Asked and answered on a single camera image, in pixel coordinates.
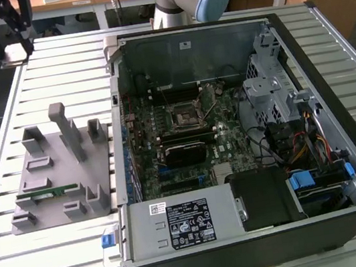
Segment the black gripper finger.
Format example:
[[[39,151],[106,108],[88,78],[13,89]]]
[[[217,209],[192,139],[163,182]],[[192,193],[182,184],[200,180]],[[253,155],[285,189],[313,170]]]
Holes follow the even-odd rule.
[[[15,10],[10,0],[0,0],[0,19],[11,28],[26,54],[30,56],[33,51],[33,42],[29,38],[33,16],[31,2],[30,0],[17,0],[17,2],[19,12]]]

